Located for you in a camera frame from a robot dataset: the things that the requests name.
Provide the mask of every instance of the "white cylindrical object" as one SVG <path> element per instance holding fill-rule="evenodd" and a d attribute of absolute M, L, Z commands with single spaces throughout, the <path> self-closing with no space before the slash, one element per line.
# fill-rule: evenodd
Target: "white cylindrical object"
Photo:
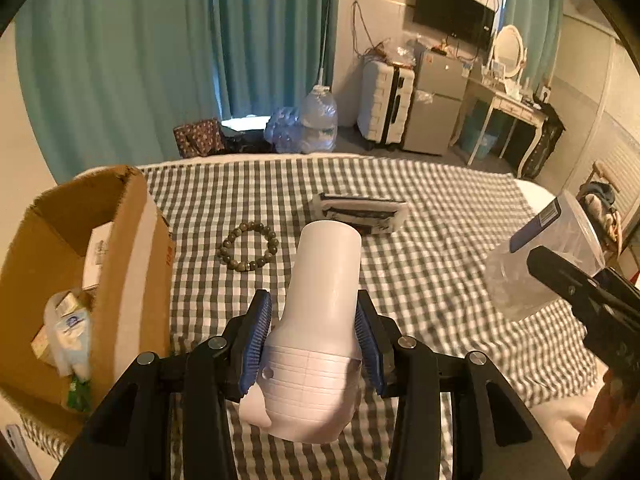
<path fill-rule="evenodd" d="M 349 423 L 359 399 L 360 249 L 347 224 L 323 220 L 302 230 L 282 318 L 240 402 L 242 420 L 310 444 L 335 440 Z"/>
<path fill-rule="evenodd" d="M 486 258 L 484 283 L 494 307 L 508 319 L 531 316 L 558 295 L 529 274 L 530 250 L 545 246 L 582 272 L 594 276 L 604 266 L 600 242 L 587 215 L 567 190 Z"/>

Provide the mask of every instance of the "pile of clothes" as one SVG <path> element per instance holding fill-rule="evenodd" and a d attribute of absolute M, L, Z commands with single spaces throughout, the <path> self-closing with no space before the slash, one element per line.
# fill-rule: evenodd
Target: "pile of clothes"
<path fill-rule="evenodd" d="M 589 182 L 580 189 L 578 202 L 587 213 L 603 251 L 622 251 L 622 218 L 614 206 L 616 192 L 606 182 Z"/>

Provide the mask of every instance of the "oval mirror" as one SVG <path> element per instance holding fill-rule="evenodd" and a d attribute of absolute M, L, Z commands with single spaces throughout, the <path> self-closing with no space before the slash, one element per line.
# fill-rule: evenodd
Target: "oval mirror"
<path fill-rule="evenodd" d="M 524 46 L 516 27 L 506 25 L 494 40 L 494 60 L 504 65 L 505 78 L 514 77 L 520 70 Z"/>

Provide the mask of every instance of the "white suitcase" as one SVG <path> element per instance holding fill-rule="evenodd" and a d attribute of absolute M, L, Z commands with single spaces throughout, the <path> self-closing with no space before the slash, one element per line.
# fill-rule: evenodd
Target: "white suitcase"
<path fill-rule="evenodd" d="M 379 144 L 402 141 L 414 76 L 413 70 L 381 61 L 365 63 L 358 114 L 358 129 L 365 139 Z"/>

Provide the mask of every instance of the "silver screw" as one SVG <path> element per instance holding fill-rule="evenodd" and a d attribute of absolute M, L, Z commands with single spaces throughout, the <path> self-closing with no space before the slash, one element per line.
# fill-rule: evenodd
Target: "silver screw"
<path fill-rule="evenodd" d="M 217 335 L 209 339 L 209 348 L 212 350 L 220 350 L 226 346 L 226 339 L 221 335 Z"/>
<path fill-rule="evenodd" d="M 402 347 L 402 348 L 407 348 L 408 350 L 410 350 L 411 348 L 415 348 L 415 346 L 418 344 L 417 341 L 411 337 L 410 335 L 403 335 L 402 337 L 398 338 L 398 344 Z"/>
<path fill-rule="evenodd" d="M 142 352 L 138 357 L 136 357 L 136 361 L 139 365 L 149 365 L 151 364 L 156 356 L 153 352 Z"/>
<path fill-rule="evenodd" d="M 484 355 L 482 352 L 471 352 L 469 360 L 475 365 L 482 366 L 486 363 L 486 355 Z"/>

